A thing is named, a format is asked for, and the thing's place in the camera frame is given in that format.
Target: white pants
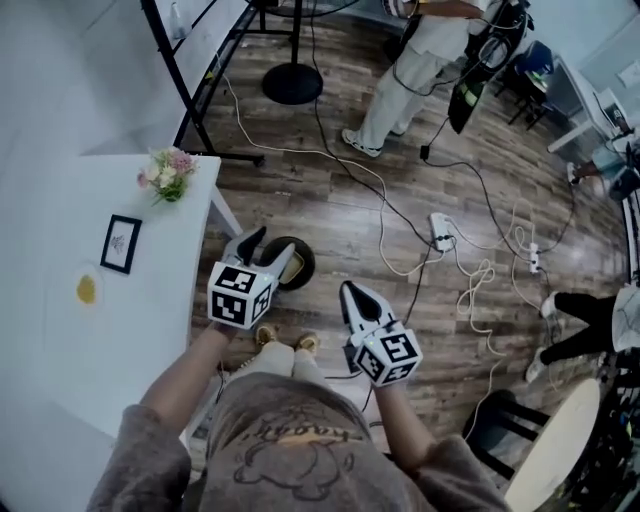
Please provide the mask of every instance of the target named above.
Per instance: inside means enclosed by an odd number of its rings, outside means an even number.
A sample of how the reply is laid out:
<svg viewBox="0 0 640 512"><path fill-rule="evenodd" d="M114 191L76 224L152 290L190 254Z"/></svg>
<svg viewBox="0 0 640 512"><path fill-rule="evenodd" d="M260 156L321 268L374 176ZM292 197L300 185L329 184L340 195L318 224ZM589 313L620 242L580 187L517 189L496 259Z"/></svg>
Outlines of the white pants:
<svg viewBox="0 0 640 512"><path fill-rule="evenodd" d="M396 75L407 87L426 94L433 79L448 63L448 60L429 52L420 55L407 44L398 58ZM366 148L382 148L391 130L404 133L409 128L413 116L422 110L423 102L424 97L398 83L393 76L392 65L378 82L356 141Z"/></svg>
<svg viewBox="0 0 640 512"><path fill-rule="evenodd" d="M293 377L330 389L311 352L304 349L293 350L279 341L270 341L262 347L256 358L231 375L228 382L255 372Z"/></svg>

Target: black pants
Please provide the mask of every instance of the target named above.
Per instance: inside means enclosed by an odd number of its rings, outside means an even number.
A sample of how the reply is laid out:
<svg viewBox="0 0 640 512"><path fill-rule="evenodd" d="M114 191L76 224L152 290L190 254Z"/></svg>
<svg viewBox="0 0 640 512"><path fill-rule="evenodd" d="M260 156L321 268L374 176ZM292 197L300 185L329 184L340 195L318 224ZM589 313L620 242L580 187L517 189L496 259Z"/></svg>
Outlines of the black pants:
<svg viewBox="0 0 640 512"><path fill-rule="evenodd" d="M556 308L589 324L589 327L540 354L545 365L584 354L615 352L611 339L611 318L616 298L596 299L583 293L558 293Z"/></svg>

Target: wheel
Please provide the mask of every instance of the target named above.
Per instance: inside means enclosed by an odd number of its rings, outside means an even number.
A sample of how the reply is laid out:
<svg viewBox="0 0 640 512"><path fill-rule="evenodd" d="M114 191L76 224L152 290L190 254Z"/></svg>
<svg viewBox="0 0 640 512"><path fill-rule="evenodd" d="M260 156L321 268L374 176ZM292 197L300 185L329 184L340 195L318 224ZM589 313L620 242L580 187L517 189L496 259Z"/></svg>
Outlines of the wheel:
<svg viewBox="0 0 640 512"><path fill-rule="evenodd" d="M316 258L311 247L299 238L283 236L272 240L262 251L260 266L270 265L289 244L295 245L293 258L280 276L281 290L297 290L309 282L316 269Z"/></svg>

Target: white table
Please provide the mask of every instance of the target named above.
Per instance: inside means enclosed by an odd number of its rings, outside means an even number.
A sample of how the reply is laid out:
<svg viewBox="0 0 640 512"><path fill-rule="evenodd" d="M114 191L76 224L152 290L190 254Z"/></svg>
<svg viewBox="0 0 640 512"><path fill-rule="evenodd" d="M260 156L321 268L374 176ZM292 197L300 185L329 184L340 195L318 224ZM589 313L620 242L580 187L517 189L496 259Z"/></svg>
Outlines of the white table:
<svg viewBox="0 0 640 512"><path fill-rule="evenodd" d="M563 400L509 483L505 500L514 512L533 512L569 476L589 441L599 406L594 379L582 381Z"/></svg>
<svg viewBox="0 0 640 512"><path fill-rule="evenodd" d="M606 108L614 103L620 107L620 110L623 110L620 102L614 94L610 90L604 91L603 93L596 92L584 75L571 64L566 62L561 56L558 56L557 63L560 64L569 78L569 81L571 82L571 85L573 86L585 113L587 114L587 120L555 141L553 144L550 144L547 148L548 151L550 153L555 153L565 144L582 135L589 128L595 128L607 139L611 139L617 135L618 130L613 127L607 116L605 116L602 113L602 110L600 110L600 105L602 108Z"/></svg>
<svg viewBox="0 0 640 512"><path fill-rule="evenodd" d="M59 170L49 194L41 368L54 402L112 437L123 409L188 344L209 213L227 235L241 233L215 186L220 159L198 160L176 203L152 206L153 192L138 188L147 155L78 158ZM129 275L99 266L112 214L142 220ZM75 297L78 275L86 272L98 283L92 306Z"/></svg>

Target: wooden floor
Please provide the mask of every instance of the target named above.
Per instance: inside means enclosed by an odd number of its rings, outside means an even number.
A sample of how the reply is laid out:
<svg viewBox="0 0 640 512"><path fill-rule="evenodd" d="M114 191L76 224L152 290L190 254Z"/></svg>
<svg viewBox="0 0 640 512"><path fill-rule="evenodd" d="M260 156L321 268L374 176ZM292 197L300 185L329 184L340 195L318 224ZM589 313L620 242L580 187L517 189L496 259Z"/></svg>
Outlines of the wooden floor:
<svg viewBox="0 0 640 512"><path fill-rule="evenodd" d="M268 19L269 28L283 28L285 21ZM375 85L388 63L381 52L387 33L379 26L339 15L315 21L316 59L324 77L319 114L329 144L340 157L358 161L384 178L389 200L429 236L428 215L442 212L455 219L468 237L491 245L498 233L491 222L478 178L467 168L438 169L420 161L421 144L430 140L446 116L450 89L440 88L426 99L424 111L402 138L390 137L384 153L369 159L346 147L340 140L343 127L357 129L371 100ZM311 64L311 33L303 28L301 60ZM264 73L285 62L290 46L286 37L247 36L235 53L227 75L240 98L244 127L254 142L291 149L322 149L313 105L282 106L261 92ZM447 70L445 79L455 77ZM524 120L508 126L515 111L514 97L505 93L496 99L491 93L462 136L449 126L432 148L438 163L464 160L481 170L503 230L507 230L514 201L524 198L533 205L533 217L525 205L517 210L517 224L530 240L535 220L536 242L541 248L557 240L570 213L571 196L565 181L565 162L550 155L546 146L558 129L541 122L525 131ZM295 292L279 292L265 320L279 329L283 342L293 344L305 331L322 339L318 364L327 375L344 375L341 347L347 339L342 323L338 288L345 279L365 284L384 295L398 316L404 316L413 298L418 274L392 274L378 252L380 200L352 182L335 162L320 155L263 151L252 148L240 131L233 98L223 82L218 87L205 118L218 151L264 153L267 164L256 169L249 163L224 160L218 185L245 229L265 225L265 242L292 235L304 239L314 250L317 269L311 282ZM201 149L189 130L184 148ZM371 176L354 168L354 173L372 186ZM626 248L620 208L610 200L598 199L581 188L575 194L575 215L562 242L542 255L540 264L549 275L551 287L563 291L613 294L623 282ZM385 212L385 253L403 271L415 267L426 247L396 215ZM511 244L516 245L513 237ZM209 272L224 247L216 227L207 226L200 262L193 314L193 333L207 325L206 283ZM545 341L545 324L536 309L514 291L511 281L513 256L502 244L484 251L459 241L464 268L476 270L488 258L496 271L495 280L477 294L475 321L480 329L492 329L492 344L507 357L496 369L493 388L509 388L529 406L552 411L572 383L593 373L593 362L581 359L552 367L532 386L523 382L523 372L535 350ZM532 276L527 264L516 263L515 277L520 291L539 304L546 296L543 274ZM430 265L424 275L420 296L410 326L420 340L424 361L408 385L411 400L424 423L437 436L459 433L475 404L487 392L489 372L496 356L486 349L486 338L475 333L468 315L456 310L458 298L469 287L469 279L458 270L453 253ZM581 323L561 318L566 336ZM234 341L227 367L237 367L254 354L250 333ZM368 391L364 377L339 383L336 389L360 407ZM377 416L372 399L366 416ZM376 441L384 447L382 429L374 429ZM522 445L511 444L504 460L517 465Z"/></svg>

